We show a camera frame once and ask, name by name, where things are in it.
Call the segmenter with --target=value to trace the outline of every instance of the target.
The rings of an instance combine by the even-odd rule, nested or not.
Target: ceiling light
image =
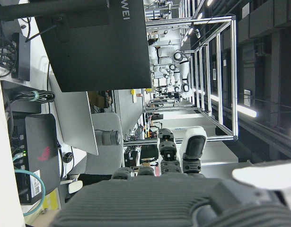
[[[201,38],[201,34],[200,34],[199,29],[197,28],[197,29],[195,30],[195,32],[196,32],[196,37],[197,37],[198,39],[200,39],[200,38]]]
[[[188,31],[188,34],[190,35],[193,32],[193,27],[190,28],[190,30]]]
[[[207,1],[207,6],[210,6],[210,4],[212,3],[213,0],[208,0]]]
[[[211,95],[211,99],[216,101],[216,102],[219,101],[219,97],[218,96]]]
[[[249,108],[246,108],[244,106],[241,106],[241,105],[237,105],[237,110],[240,112],[240,113],[243,113],[243,114],[246,114],[250,117],[257,117],[257,112],[254,111],[254,110],[251,110]]]
[[[198,90],[199,94],[202,94],[202,90]],[[203,95],[205,95],[205,91],[203,91]]]
[[[200,13],[199,16],[197,17],[197,19],[201,19],[203,16],[203,13]]]

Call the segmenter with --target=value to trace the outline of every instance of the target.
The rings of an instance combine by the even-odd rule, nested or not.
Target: computer
[[[54,75],[50,75],[49,81],[56,95],[54,104],[63,142],[90,154],[98,155],[88,93],[85,91],[62,92]]]

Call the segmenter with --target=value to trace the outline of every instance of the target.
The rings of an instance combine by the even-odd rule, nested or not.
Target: monitor
[[[151,87],[143,1],[107,2],[35,17],[39,31],[58,24],[41,38],[62,92]]]

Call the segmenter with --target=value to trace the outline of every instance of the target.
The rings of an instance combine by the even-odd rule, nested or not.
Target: white robot
[[[143,4],[145,6],[154,6],[157,0],[143,0]],[[163,1],[161,0],[159,2],[159,5],[167,6],[168,7],[168,13],[166,15],[163,15],[163,18],[165,19],[171,19],[172,18],[172,6],[173,6],[173,1]]]
[[[151,70],[160,72],[167,79],[167,85],[174,88],[175,92],[188,92],[187,77],[189,73],[189,60],[181,50],[168,46],[156,49],[149,46]]]

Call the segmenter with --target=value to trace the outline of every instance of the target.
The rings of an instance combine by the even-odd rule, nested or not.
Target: label sticker
[[[40,170],[35,171],[34,174],[40,177]],[[31,193],[33,198],[41,192],[41,185],[40,182],[33,176],[30,176],[30,180],[31,180]]]

